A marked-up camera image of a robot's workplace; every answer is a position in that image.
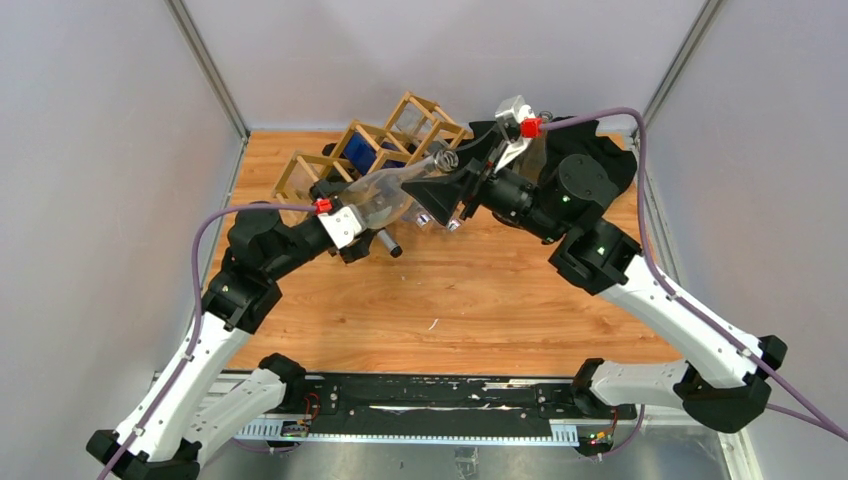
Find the clear bottle pale label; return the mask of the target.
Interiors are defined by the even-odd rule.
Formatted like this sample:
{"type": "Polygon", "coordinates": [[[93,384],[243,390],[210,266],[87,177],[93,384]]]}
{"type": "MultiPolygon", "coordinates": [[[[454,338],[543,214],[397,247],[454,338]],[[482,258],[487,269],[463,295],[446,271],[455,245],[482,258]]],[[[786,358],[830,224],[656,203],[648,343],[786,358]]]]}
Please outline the clear bottle pale label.
{"type": "Polygon", "coordinates": [[[412,165],[368,173],[346,187],[338,198],[343,205],[357,209],[365,228],[379,230],[402,217],[414,203],[402,189],[404,182],[449,174],[459,163],[455,151],[441,150],[412,165]]]}

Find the clear bottle black gold label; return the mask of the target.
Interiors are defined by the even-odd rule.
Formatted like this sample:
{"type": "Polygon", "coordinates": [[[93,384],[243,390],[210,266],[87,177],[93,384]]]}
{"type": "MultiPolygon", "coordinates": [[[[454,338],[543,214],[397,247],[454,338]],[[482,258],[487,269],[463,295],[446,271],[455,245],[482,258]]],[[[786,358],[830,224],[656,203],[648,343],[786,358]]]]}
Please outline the clear bottle black gold label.
{"type": "Polygon", "coordinates": [[[514,162],[513,170],[524,178],[537,182],[547,163],[546,141],[547,132],[541,125],[549,123],[554,116],[550,111],[542,111],[539,115],[523,120],[520,133],[524,140],[529,140],[529,146],[514,162]]]}

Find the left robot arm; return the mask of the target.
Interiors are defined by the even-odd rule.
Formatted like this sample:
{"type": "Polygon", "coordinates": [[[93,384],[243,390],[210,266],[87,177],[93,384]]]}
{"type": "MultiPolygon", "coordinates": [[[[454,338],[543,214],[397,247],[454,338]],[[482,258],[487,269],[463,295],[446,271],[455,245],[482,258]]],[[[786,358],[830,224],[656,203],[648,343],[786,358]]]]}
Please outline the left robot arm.
{"type": "Polygon", "coordinates": [[[164,371],[116,428],[97,430],[87,452],[102,463],[100,478],[195,479],[244,426],[277,408],[298,411],[306,400],[305,370],[281,354],[263,359],[246,380],[214,404],[201,401],[220,372],[256,333],[282,298],[279,280],[319,255],[343,249],[367,231],[348,183],[318,181],[308,205],[254,202],[211,214],[235,222],[220,270],[203,286],[191,254],[194,317],[164,371]]]}

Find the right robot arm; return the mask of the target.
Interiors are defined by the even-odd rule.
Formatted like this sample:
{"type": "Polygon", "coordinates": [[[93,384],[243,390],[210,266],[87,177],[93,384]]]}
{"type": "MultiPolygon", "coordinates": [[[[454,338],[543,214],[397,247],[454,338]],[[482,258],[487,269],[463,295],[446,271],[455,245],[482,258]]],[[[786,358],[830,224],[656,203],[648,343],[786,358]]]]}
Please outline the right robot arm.
{"type": "Polygon", "coordinates": [[[485,208],[504,224],[554,250],[550,264],[570,285],[600,297],[649,326],[680,353],[680,360],[623,364],[590,358],[571,383],[571,403],[584,417],[622,405],[684,411],[703,426],[735,433],[768,407],[770,380],[786,344],[777,336],[751,335],[721,319],[669,279],[645,248],[604,217],[637,166],[631,152],[570,128],[564,147],[545,138],[545,162],[535,176],[505,166],[505,145],[486,159],[466,158],[455,170],[402,182],[402,190],[433,218],[472,216],[485,208]]]}

